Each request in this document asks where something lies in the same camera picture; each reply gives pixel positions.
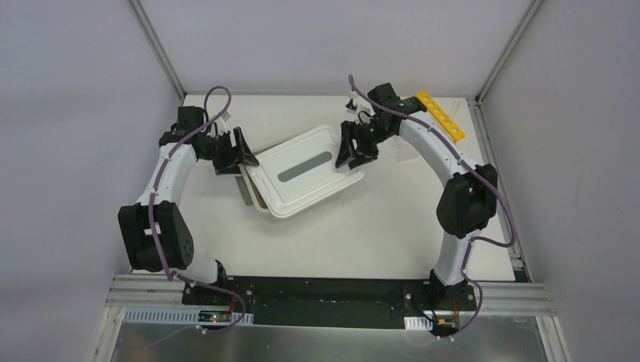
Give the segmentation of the beige plastic bin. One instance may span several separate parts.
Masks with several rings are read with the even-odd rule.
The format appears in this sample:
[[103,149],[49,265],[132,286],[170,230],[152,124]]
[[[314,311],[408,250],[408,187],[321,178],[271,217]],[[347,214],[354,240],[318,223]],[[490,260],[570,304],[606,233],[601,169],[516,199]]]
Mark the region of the beige plastic bin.
[[270,214],[269,208],[267,207],[267,204],[264,201],[263,197],[261,196],[259,190],[254,185],[254,182],[251,179],[251,176],[247,172],[246,166],[242,165],[240,170],[241,170],[242,179],[245,183],[245,191],[241,191],[245,204],[247,206],[255,207],[256,210],[261,214],[269,215]]

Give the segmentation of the white bin lid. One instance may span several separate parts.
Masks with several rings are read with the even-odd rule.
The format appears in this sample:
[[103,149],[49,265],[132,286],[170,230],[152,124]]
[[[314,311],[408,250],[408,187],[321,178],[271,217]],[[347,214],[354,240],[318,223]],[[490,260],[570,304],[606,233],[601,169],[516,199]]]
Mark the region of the white bin lid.
[[363,179],[365,173],[336,167],[340,131],[323,124],[256,155],[246,167],[269,212],[287,219]]

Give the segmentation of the yellow test tube rack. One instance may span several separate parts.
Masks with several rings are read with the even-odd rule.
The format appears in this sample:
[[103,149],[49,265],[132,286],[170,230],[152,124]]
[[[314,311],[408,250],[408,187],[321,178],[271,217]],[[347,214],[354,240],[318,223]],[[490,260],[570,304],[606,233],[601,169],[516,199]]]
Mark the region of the yellow test tube rack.
[[416,98],[426,107],[426,111],[436,120],[439,127],[451,138],[454,144],[466,137],[456,122],[427,92],[416,93]]

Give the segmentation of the clear plastic tube rack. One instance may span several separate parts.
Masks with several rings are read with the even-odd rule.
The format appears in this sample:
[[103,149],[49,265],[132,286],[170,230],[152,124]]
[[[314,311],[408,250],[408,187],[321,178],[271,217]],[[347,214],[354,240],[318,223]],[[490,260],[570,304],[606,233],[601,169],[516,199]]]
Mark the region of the clear plastic tube rack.
[[420,153],[401,137],[393,137],[387,142],[398,163],[421,158]]

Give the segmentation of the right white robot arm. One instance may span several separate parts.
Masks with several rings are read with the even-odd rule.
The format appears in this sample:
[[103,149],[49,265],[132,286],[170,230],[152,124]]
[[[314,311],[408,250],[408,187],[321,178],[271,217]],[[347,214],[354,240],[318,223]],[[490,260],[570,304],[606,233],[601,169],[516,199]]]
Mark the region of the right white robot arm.
[[391,84],[385,83],[363,98],[373,110],[364,110],[354,100],[346,104],[355,118],[340,125],[335,166],[353,170],[375,161],[379,144],[401,137],[432,168],[443,185],[435,211],[444,235],[429,275],[428,297],[436,308],[449,308],[468,284],[463,272],[472,239],[497,213],[497,171],[490,164],[464,158],[457,148],[464,132],[427,92],[402,99]]

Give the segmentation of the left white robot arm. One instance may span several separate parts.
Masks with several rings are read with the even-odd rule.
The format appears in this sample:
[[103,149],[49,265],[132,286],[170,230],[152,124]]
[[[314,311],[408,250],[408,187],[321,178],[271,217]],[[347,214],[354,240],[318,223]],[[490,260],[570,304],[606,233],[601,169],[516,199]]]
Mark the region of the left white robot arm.
[[230,285],[220,278],[221,263],[196,250],[180,200],[200,160],[210,161],[217,175],[238,175],[241,166],[257,166],[259,161],[240,127],[226,130],[207,116],[202,107],[179,107],[176,122],[158,141],[151,180],[132,205],[119,209],[118,224],[132,269],[202,282],[203,297],[221,305],[229,298]]

